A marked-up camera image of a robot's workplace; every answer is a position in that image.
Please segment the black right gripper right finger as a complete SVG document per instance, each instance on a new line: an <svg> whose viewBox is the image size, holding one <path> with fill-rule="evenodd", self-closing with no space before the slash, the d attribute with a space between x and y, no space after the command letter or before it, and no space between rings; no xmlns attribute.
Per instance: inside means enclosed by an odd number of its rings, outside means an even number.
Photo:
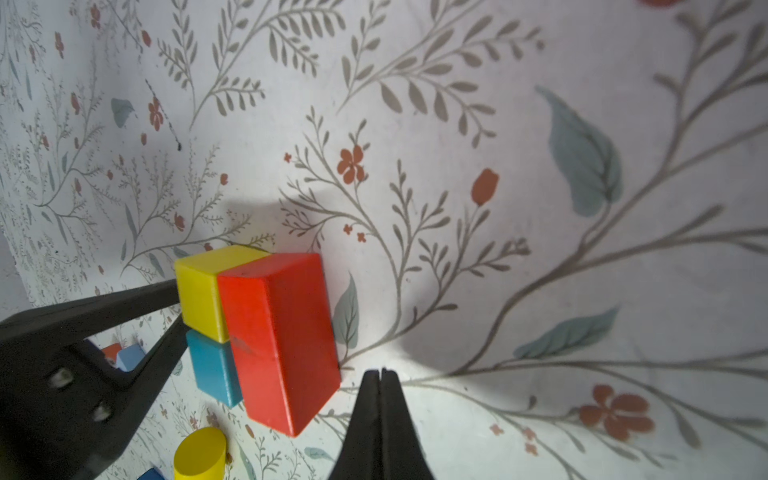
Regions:
<svg viewBox="0 0 768 480"><path fill-rule="evenodd" d="M363 375L329 479L434 479L395 371Z"/></svg>

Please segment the light blue wood block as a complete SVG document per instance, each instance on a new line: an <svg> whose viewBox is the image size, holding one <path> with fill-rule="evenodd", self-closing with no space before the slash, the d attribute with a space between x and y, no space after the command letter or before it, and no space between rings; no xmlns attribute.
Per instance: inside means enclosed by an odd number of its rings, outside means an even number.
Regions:
<svg viewBox="0 0 768 480"><path fill-rule="evenodd" d="M140 344L127 346L116 354L116 367L123 372L131 372L144 360L145 352Z"/></svg>

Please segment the dark blue wood cube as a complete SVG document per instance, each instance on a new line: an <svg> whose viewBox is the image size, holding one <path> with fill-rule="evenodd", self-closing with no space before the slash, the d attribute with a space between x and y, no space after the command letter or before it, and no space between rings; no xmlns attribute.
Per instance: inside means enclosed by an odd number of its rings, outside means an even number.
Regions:
<svg viewBox="0 0 768 480"><path fill-rule="evenodd" d="M142 473L137 480L165 480L165 477L157 468L150 468Z"/></svg>

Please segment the teal wood cube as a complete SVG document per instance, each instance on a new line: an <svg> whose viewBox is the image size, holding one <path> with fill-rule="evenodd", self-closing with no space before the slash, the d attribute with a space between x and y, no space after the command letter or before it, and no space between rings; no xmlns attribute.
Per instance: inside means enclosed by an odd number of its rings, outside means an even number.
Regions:
<svg viewBox="0 0 768 480"><path fill-rule="evenodd" d="M233 351L229 342L219 343L195 331L186 332L197 387L229 408L243 400Z"/></svg>

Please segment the small yellow wood cube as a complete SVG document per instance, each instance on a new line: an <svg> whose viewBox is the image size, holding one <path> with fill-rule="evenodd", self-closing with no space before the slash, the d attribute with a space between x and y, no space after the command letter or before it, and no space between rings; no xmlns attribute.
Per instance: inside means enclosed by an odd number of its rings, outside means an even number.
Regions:
<svg viewBox="0 0 768 480"><path fill-rule="evenodd" d="M218 275L267 256L268 252L256 248L232 245L176 260L174 267L184 323L211 340L228 342Z"/></svg>

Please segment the red wood rectangular block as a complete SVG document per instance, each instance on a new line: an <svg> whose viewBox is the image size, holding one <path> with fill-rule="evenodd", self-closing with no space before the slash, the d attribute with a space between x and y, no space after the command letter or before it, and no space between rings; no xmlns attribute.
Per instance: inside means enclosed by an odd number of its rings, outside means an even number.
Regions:
<svg viewBox="0 0 768 480"><path fill-rule="evenodd" d="M248 417L297 437L341 383L320 256L273 254L217 281Z"/></svg>

